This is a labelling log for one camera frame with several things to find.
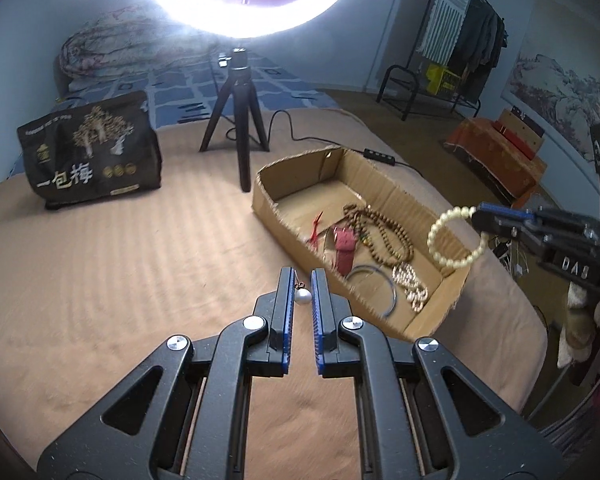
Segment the white pearl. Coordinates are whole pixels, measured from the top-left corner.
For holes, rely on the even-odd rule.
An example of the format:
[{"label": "white pearl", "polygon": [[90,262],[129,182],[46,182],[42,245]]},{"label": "white pearl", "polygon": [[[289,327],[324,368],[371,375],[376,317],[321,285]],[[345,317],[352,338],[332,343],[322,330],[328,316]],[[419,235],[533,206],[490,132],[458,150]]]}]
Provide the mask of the white pearl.
[{"label": "white pearl", "polygon": [[311,303],[311,293],[305,288],[298,288],[294,293],[294,301],[297,304],[309,304]]}]

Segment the bed sheet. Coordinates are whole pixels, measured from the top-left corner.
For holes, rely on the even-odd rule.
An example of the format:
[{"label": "bed sheet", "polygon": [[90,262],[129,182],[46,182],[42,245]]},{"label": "bed sheet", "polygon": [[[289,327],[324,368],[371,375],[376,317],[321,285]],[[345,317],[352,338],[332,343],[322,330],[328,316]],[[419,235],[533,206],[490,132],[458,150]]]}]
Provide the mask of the bed sheet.
[{"label": "bed sheet", "polygon": [[[340,110],[292,110],[298,136],[395,152]],[[265,120],[270,117],[265,112]],[[274,122],[270,153],[323,148],[293,142]],[[221,126],[228,126],[225,120]],[[219,333],[275,290],[292,264],[242,193],[233,143],[218,136],[199,153],[204,123],[158,131],[162,188],[49,212],[23,175],[0,183],[0,427],[35,465],[42,450],[176,333]],[[449,203],[407,168],[377,164],[440,214]],[[450,228],[468,248],[467,222]],[[300,279],[307,276],[300,273]],[[493,254],[476,261],[436,337],[513,408],[538,377],[546,332],[533,306]],[[254,380],[246,479],[360,478],[351,380],[315,368],[310,308],[294,312],[290,374]]]},{"label": "bed sheet", "polygon": [[[192,65],[124,76],[104,81],[72,92],[53,111],[111,99],[129,92],[143,90],[149,101],[149,117],[154,128],[206,120],[216,104],[217,88],[227,78],[227,69],[218,66],[218,54]],[[324,92],[291,74],[277,63],[249,52],[252,78],[263,111],[293,108],[340,108]],[[233,97],[224,107],[224,115],[234,114]],[[22,156],[16,161],[10,176],[24,173]]]}]

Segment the mountain painting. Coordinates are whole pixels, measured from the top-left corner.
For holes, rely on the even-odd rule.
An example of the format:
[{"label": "mountain painting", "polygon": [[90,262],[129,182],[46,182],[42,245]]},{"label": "mountain painting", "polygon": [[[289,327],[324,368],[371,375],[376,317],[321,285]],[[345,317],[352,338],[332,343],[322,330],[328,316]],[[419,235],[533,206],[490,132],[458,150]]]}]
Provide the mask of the mountain painting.
[{"label": "mountain painting", "polygon": [[553,0],[536,0],[509,92],[554,127],[587,161],[600,122],[600,31]]}]

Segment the striped fabric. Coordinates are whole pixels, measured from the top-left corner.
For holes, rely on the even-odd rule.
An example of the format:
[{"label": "striped fabric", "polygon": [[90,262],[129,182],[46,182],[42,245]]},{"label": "striped fabric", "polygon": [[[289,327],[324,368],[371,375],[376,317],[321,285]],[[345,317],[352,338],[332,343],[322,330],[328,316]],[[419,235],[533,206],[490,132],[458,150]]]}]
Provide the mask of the striped fabric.
[{"label": "striped fabric", "polygon": [[446,66],[456,46],[470,0],[434,0],[418,47],[427,59]]}]

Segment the pink leather strap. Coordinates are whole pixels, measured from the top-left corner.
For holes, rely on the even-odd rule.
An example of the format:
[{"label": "pink leather strap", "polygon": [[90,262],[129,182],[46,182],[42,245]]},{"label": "pink leather strap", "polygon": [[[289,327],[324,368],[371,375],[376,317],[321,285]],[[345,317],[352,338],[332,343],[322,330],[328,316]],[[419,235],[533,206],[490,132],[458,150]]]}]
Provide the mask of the pink leather strap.
[{"label": "pink leather strap", "polygon": [[343,276],[353,268],[353,256],[356,251],[356,235],[353,229],[336,227],[333,230],[336,242],[336,270]]}]

